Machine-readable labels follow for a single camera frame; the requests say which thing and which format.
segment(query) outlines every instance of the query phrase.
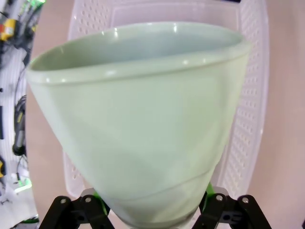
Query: screw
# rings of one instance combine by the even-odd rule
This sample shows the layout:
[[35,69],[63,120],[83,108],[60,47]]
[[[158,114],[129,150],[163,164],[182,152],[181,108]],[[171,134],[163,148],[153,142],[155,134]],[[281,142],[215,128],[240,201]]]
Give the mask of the screw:
[[247,197],[244,197],[244,198],[243,198],[243,202],[244,202],[245,204],[247,204],[247,203],[249,203],[249,199],[248,199]]
[[220,195],[218,195],[218,196],[216,196],[216,199],[217,199],[218,201],[222,201],[222,200],[223,200],[223,197],[220,196]]

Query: cup rim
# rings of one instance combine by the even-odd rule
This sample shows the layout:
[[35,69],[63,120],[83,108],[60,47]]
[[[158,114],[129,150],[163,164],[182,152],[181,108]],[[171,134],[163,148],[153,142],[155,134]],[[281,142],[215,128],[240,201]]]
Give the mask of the cup rim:
[[[70,45],[74,42],[80,42],[85,39],[94,36],[101,36],[104,33],[113,33],[119,30],[128,30],[128,29],[145,29],[147,26],[154,27],[171,27],[171,26],[194,26],[194,27],[214,27],[215,29],[222,30],[225,33],[229,33],[240,40],[237,44],[226,46],[224,48],[212,50],[212,51],[198,51],[198,52],[190,52],[183,53],[177,55],[169,55],[159,58],[153,59],[144,59],[144,60],[131,60],[124,62],[114,62],[114,63],[106,63],[106,64],[96,64],[96,65],[88,65],[82,67],[73,67],[67,69],[55,69],[55,70],[35,70],[37,62],[43,59],[50,52],[55,51],[56,49],[61,49],[66,45]],[[198,22],[151,22],[151,23],[137,23],[130,24],[115,28],[110,28],[108,30],[83,36],[81,38],[68,41],[62,45],[55,46],[39,55],[35,58],[27,67],[27,79],[30,83],[46,83],[46,84],[59,84],[59,83],[82,83],[88,81],[109,81],[116,80],[121,78],[134,78],[138,76],[149,76],[154,74],[166,73],[166,72],[174,72],[181,71],[191,68],[202,67],[210,64],[215,64],[218,62],[225,62],[227,60],[233,60],[239,58],[243,55],[247,55],[251,50],[251,43],[245,39],[245,37],[235,31],[230,29],[205,24]],[[91,74],[86,77],[83,77],[88,71]]]

